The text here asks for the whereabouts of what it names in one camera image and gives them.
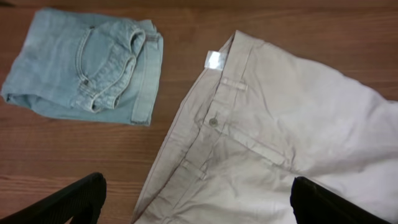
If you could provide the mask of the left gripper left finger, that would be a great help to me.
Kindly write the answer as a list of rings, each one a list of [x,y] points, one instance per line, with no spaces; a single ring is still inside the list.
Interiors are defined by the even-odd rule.
[[[1,219],[1,224],[96,224],[106,200],[106,179],[94,172]]]

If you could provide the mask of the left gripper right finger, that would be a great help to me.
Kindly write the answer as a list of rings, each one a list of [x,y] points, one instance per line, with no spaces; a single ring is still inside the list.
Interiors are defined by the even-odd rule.
[[[389,224],[305,177],[294,179],[290,205],[297,224]]]

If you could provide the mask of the beige khaki shorts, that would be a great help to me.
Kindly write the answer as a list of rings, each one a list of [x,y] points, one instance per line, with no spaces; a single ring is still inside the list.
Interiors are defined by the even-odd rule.
[[[294,223],[304,176],[397,222],[397,103],[236,31],[164,139],[134,223]]]

